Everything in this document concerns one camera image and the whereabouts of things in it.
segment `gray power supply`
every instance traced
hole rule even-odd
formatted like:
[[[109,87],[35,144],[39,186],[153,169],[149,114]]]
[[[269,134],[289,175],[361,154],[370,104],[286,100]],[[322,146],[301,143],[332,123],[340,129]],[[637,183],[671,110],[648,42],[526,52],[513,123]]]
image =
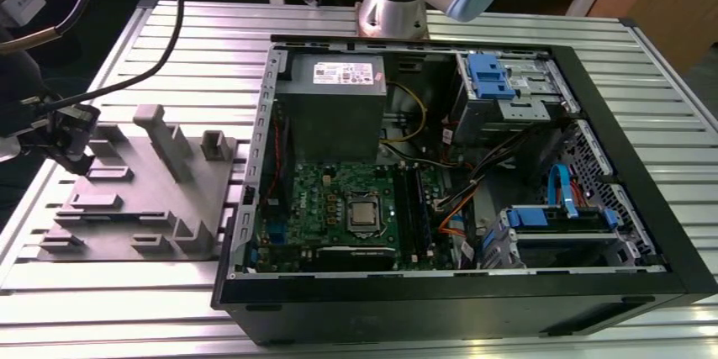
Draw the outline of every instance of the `gray power supply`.
[[[298,161],[374,162],[386,105],[382,57],[297,55],[288,69],[293,79],[278,81],[278,100]]]

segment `orange wire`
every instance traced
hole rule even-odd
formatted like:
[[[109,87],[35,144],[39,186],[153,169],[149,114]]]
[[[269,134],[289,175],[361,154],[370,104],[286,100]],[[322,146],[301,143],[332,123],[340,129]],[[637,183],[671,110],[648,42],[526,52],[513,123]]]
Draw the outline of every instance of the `orange wire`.
[[[449,228],[446,226],[449,224],[449,221],[452,220],[452,218],[457,214],[457,212],[460,212],[461,208],[464,208],[464,205],[466,205],[469,200],[474,197],[477,189],[480,189],[480,187],[477,187],[474,192],[464,198],[464,200],[460,202],[460,204],[457,205],[457,207],[452,211],[452,214],[449,214],[449,216],[445,218],[444,222],[441,222],[441,226],[440,226],[440,232],[441,233],[446,233],[446,234],[450,234],[450,235],[460,235],[461,237],[466,237],[466,233],[464,231],[461,231],[458,229],[452,229],[452,228]]]

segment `motherboard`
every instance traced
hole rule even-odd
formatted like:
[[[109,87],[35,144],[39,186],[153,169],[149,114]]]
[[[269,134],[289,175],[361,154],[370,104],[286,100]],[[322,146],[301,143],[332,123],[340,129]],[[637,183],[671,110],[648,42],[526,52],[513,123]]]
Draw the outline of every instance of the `motherboard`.
[[[426,270],[450,264],[430,230],[433,201],[442,194],[441,171],[432,166],[298,164],[292,216],[267,220],[261,229],[258,271],[302,272],[318,265],[337,271],[345,265]]]

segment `aluminum extrusion table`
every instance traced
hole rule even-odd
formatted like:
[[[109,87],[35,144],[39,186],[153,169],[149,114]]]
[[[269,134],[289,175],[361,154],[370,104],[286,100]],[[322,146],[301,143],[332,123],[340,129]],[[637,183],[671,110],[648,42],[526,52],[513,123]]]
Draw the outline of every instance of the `aluminum extrusion table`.
[[[93,87],[145,71],[173,31],[173,2],[143,1]],[[141,103],[166,105],[187,136],[221,129],[246,143],[270,34],[354,35],[352,8],[190,3],[177,51],[161,73],[95,101],[102,120],[131,123]],[[460,24],[429,15],[437,40],[576,48],[696,247],[718,273],[718,122],[640,29],[616,19],[486,14]],[[242,180],[242,167],[235,178]],[[241,184],[229,198],[239,198]],[[42,232],[73,189],[47,161],[0,235],[0,356],[213,355],[325,357],[711,357],[718,355],[718,298],[663,309],[586,337],[420,341],[267,349],[210,308],[217,262],[43,263]]]

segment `red wire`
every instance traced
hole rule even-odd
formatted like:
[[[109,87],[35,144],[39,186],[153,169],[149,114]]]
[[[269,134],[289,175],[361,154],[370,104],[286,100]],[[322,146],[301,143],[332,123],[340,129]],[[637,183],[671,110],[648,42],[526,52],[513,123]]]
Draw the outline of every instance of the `red wire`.
[[[274,123],[274,161],[276,161],[276,172],[274,172],[274,179],[272,180],[270,189],[267,190],[267,194],[265,195],[265,201],[262,202],[262,205],[267,203],[267,199],[270,199],[272,193],[274,193],[274,188],[278,186],[278,180],[280,180],[280,169],[282,168],[282,162],[281,158],[282,155],[280,153],[280,123],[278,118],[276,117],[272,121]]]

